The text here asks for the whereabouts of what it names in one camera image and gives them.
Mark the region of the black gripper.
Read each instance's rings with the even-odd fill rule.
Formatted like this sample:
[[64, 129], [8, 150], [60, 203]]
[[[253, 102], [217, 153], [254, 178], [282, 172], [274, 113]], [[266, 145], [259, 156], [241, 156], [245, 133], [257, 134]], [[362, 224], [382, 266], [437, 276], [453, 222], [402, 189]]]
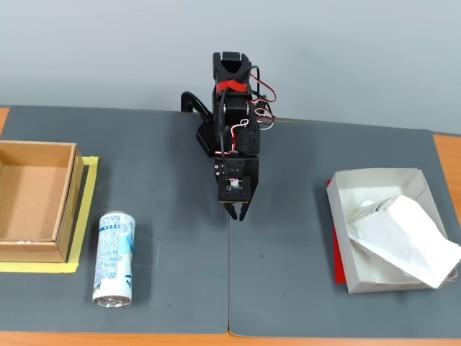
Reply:
[[[259, 158], [257, 155], [228, 156], [222, 160], [215, 157], [215, 179], [218, 184], [218, 197], [237, 197], [241, 204], [239, 220], [243, 220], [249, 210], [259, 181]], [[223, 203], [232, 219], [237, 219], [233, 203]]]

